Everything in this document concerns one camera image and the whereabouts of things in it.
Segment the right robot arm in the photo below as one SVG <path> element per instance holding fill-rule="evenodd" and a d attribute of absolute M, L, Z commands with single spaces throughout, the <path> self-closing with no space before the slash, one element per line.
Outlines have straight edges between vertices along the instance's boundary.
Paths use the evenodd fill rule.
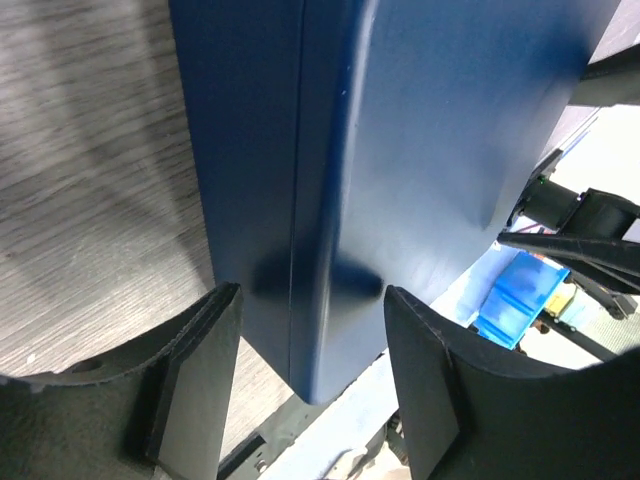
<path fill-rule="evenodd" d="M 639 104 L 639 46 L 632 45 L 587 66 L 572 105 Z M 578 194 L 542 175 L 531 175 L 512 214 L 522 214 L 551 234 L 504 231 L 506 246 L 542 254 L 617 293 L 639 293 L 639 206 L 595 190 Z"/>

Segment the blue plastic bin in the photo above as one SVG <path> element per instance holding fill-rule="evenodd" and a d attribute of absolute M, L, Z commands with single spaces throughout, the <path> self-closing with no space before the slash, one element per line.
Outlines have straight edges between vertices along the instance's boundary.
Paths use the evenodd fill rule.
<path fill-rule="evenodd" d="M 568 275 L 550 260 L 519 252 L 481 305 L 473 323 L 478 334 L 513 350 Z"/>

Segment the navy blue lid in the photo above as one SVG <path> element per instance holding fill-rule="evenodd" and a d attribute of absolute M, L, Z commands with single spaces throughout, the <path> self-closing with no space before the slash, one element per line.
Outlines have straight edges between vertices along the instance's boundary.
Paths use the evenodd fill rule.
<path fill-rule="evenodd" d="M 386 346 L 381 299 L 440 295 L 496 238 L 611 21 L 614 1 L 348 1 L 320 89 L 305 14 L 290 383 L 337 395 Z"/>

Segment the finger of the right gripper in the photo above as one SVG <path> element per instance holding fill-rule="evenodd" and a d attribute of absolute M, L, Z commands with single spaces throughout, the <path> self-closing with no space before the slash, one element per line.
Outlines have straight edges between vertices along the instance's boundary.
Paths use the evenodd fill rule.
<path fill-rule="evenodd" d="M 638 106 L 640 45 L 635 44 L 587 66 L 569 104 Z"/>
<path fill-rule="evenodd" d="M 575 235 L 503 232 L 498 242 L 541 254 L 610 290 L 639 294 L 639 244 Z"/>

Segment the navy blue box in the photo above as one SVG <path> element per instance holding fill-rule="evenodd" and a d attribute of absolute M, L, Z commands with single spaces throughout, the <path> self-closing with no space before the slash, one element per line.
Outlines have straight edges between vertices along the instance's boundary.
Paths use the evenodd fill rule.
<path fill-rule="evenodd" d="M 287 378 L 302 5 L 169 8 L 214 276 L 241 286 L 244 337 Z"/>

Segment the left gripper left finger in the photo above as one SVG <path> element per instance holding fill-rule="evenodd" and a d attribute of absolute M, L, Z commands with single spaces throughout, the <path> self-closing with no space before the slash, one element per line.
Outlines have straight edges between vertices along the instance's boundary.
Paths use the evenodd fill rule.
<path fill-rule="evenodd" d="M 2 477 L 215 478 L 242 304 L 240 287 L 224 283 L 61 373 L 3 377 Z"/>

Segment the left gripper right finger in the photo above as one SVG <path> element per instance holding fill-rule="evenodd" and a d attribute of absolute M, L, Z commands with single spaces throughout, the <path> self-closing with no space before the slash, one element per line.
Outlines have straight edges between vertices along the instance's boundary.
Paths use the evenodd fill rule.
<path fill-rule="evenodd" d="M 569 370 L 390 286 L 384 318 L 415 479 L 635 479 L 639 353 Z"/>

